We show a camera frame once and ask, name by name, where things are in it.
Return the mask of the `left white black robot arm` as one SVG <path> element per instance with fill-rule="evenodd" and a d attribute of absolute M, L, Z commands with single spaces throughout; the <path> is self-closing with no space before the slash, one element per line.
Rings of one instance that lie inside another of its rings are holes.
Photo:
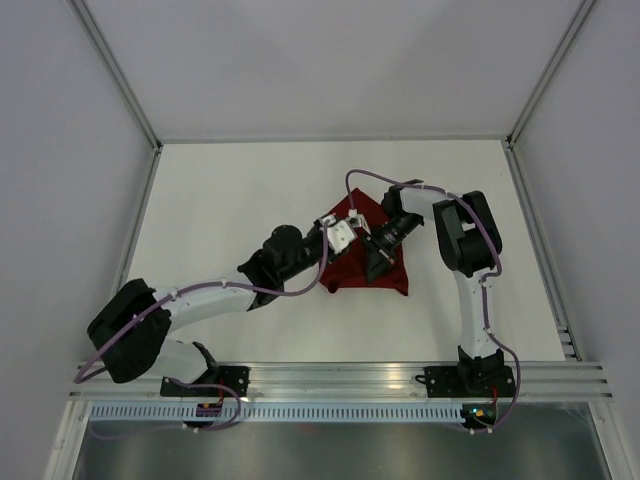
<path fill-rule="evenodd" d="M 172 333 L 290 296 L 287 281 L 311 267 L 324 270 L 355 239 L 347 222 L 333 217 L 315 222 L 307 234 L 281 225 L 245 263 L 214 280 L 181 288 L 153 288 L 141 278 L 127 282 L 89 323 L 87 335 L 116 384 L 154 375 L 209 395 L 218 384 L 218 363 L 201 342 L 179 341 Z"/>

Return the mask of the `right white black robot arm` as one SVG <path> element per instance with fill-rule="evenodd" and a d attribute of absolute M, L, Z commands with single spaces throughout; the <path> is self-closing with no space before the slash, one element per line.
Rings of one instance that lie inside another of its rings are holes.
<path fill-rule="evenodd" d="M 517 373 L 505 364 L 506 349 L 492 338 L 490 328 L 491 280 L 502 272 L 502 240 L 485 195 L 471 191 L 456 196 L 412 181 L 391 186 L 381 206 L 389 220 L 363 240 L 366 281 L 371 284 L 390 271 L 404 239 L 430 220 L 440 257 L 458 289 L 457 363 L 426 366 L 416 381 L 430 398 L 513 397 Z"/>

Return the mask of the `dark red cloth napkin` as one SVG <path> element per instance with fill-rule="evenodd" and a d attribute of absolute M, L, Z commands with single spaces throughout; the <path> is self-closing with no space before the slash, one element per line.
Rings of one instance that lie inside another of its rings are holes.
<path fill-rule="evenodd" d="M 351 190 L 355 207 L 362 213 L 371 229 L 382 226 L 390 217 L 379 202 L 359 188 Z M 367 251 L 363 244 L 365 231 L 356 230 L 358 238 L 350 245 L 349 251 L 331 262 L 324 270 L 320 283 L 330 294 L 346 288 L 391 289 L 403 296 L 409 293 L 409 279 L 404 265 L 403 247 L 395 249 L 395 264 L 374 281 L 366 278 Z"/>

